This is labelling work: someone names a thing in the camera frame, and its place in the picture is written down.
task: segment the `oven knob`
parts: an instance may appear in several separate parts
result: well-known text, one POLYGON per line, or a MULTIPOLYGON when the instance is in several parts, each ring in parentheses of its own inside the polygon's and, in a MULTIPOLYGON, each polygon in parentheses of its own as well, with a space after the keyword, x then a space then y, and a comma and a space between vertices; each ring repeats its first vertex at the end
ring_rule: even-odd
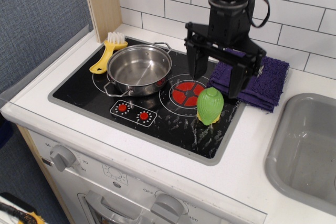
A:
POLYGON ((70 167, 76 161, 74 154, 61 145, 56 145, 51 149, 50 158, 60 172, 63 172, 65 168, 70 167))
POLYGON ((184 211, 183 205, 172 196, 160 194, 151 208, 151 212, 171 224, 176 224, 184 211))

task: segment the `stainless steel pan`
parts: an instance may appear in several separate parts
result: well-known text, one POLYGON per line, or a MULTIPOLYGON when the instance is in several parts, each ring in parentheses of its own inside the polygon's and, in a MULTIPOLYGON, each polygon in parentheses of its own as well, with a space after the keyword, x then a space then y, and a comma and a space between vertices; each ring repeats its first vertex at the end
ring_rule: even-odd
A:
POLYGON ((172 60, 171 47, 165 42, 152 45, 134 45, 117 51, 107 63, 107 72, 111 81, 104 86, 110 97, 130 95, 142 97, 158 92, 167 82, 172 60), (156 47, 165 44, 169 51, 156 47), (112 83, 123 94, 110 94, 107 86, 112 83))

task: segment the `burner ring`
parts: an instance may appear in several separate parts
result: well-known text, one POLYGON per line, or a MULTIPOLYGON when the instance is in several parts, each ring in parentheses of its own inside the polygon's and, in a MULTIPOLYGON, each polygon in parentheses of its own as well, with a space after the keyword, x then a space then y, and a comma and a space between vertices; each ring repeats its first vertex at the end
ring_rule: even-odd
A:
POLYGON ((168 79, 166 86, 160 90, 161 104, 171 113, 195 117, 197 115, 197 98, 206 88, 209 79, 201 77, 197 81, 191 80, 189 74, 180 74, 168 79))

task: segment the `purple towel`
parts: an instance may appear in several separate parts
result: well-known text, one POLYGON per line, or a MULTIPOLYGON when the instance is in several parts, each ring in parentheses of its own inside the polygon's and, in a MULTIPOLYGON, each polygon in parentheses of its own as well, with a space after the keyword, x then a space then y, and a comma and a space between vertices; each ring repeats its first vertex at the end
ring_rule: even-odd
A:
MULTIPOLYGON (((262 74, 258 78, 252 76, 246 89, 239 93, 237 99, 273 112, 274 107, 279 105, 289 63, 265 56, 261 64, 264 65, 262 74)), ((214 87, 227 95, 231 70, 232 66, 219 62, 207 86, 214 87)))

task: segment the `white tile wall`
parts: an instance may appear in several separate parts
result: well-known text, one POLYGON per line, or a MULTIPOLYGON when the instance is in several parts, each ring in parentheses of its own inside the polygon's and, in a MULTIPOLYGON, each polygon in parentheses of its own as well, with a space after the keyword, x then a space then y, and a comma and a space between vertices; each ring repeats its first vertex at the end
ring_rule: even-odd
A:
MULTIPOLYGON (((291 68, 336 79, 336 1, 269 0, 271 16, 250 37, 267 55, 287 61, 291 68)), ((208 0, 120 0, 125 24, 175 38, 186 37, 185 23, 207 24, 208 0)), ((257 0, 255 23, 267 13, 257 0)))

